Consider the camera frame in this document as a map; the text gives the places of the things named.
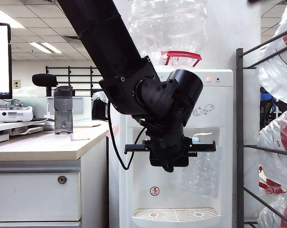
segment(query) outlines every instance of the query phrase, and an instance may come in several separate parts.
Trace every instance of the paper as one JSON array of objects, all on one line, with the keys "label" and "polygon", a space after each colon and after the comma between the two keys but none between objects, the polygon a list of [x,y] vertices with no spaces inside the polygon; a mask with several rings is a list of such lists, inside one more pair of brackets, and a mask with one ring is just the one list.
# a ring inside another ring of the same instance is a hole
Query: paper
[{"label": "paper", "polygon": [[87,134],[83,134],[83,133],[73,133],[71,134],[71,140],[72,141],[90,140],[90,137]]}]

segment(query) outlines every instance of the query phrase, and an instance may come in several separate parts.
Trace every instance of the gray water bottle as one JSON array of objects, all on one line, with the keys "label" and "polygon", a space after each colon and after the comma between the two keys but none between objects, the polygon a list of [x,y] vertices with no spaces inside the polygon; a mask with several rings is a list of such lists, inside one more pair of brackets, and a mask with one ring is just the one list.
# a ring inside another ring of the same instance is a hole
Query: gray water bottle
[{"label": "gray water bottle", "polygon": [[73,133],[73,87],[58,86],[54,92],[55,134]]}]

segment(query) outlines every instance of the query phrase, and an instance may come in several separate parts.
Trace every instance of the computer monitor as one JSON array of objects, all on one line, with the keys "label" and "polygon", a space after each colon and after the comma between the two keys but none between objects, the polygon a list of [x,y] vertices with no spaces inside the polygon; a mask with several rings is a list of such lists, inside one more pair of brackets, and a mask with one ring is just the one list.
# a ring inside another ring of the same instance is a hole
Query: computer monitor
[{"label": "computer monitor", "polygon": [[0,99],[12,98],[10,26],[0,23]]}]

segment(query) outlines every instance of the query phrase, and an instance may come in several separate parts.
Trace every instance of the metal frame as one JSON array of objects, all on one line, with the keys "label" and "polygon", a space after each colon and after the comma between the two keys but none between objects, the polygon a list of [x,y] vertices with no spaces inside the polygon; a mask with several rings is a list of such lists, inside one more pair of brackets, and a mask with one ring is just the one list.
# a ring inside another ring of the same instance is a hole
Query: metal frame
[{"label": "metal frame", "polygon": [[[68,83],[68,85],[70,86],[71,83],[73,83],[73,84],[88,84],[88,83],[90,83],[91,84],[91,88],[90,89],[75,89],[75,91],[90,91],[91,92],[91,96],[93,95],[93,90],[92,89],[93,89],[94,84],[98,84],[98,82],[94,82],[93,81],[93,77],[94,76],[101,76],[101,75],[94,75],[93,74],[93,70],[98,69],[98,68],[92,67],[92,66],[90,66],[90,67],[70,67],[70,66],[68,66],[68,67],[49,67],[49,66],[46,66],[45,69],[46,69],[46,73],[47,74],[49,73],[50,69],[67,69],[68,72],[67,72],[66,75],[56,75],[56,76],[66,76],[67,77],[67,81],[60,81],[60,82],[58,82],[58,84],[60,84],[60,83]],[[90,69],[90,74],[89,75],[72,75],[71,73],[72,73],[73,69]],[[87,81],[87,82],[81,82],[81,81],[73,82],[73,81],[71,81],[71,76],[90,77],[90,81]]]},{"label": "metal frame", "polygon": [[255,228],[255,224],[257,224],[256,221],[244,221],[244,192],[247,192],[249,195],[251,195],[253,198],[258,200],[260,203],[262,203],[265,207],[273,211],[276,215],[281,217],[284,221],[287,222],[287,218],[279,213],[276,209],[274,209],[272,206],[267,204],[265,201],[263,201],[260,197],[252,193],[249,189],[247,189],[244,186],[244,148],[253,148],[257,149],[259,151],[266,151],[266,152],[272,152],[272,153],[278,153],[287,155],[287,152],[285,151],[278,151],[273,150],[269,148],[263,148],[258,147],[256,145],[244,145],[243,144],[243,70],[244,69],[255,69],[257,65],[260,63],[263,63],[270,58],[279,55],[280,53],[287,50],[287,47],[277,51],[276,53],[256,62],[255,64],[252,64],[251,66],[244,67],[243,66],[243,57],[251,53],[252,51],[255,51],[259,49],[260,47],[271,43],[274,40],[277,40],[284,35],[287,34],[287,31],[279,34],[278,36],[273,37],[272,39],[268,40],[267,42],[264,42],[246,52],[243,52],[242,48],[239,48],[236,50],[236,102],[237,102],[237,110],[236,110],[236,118],[237,118],[237,228],[244,228],[244,225],[250,225],[251,227]]}]

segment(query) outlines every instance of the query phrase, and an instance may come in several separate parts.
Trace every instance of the drawer lock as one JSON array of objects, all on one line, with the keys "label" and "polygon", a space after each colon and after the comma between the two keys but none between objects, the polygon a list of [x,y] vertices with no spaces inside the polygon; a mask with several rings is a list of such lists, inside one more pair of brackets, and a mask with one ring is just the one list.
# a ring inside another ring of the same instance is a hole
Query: drawer lock
[{"label": "drawer lock", "polygon": [[65,184],[67,182],[66,176],[60,176],[58,177],[59,184]]}]

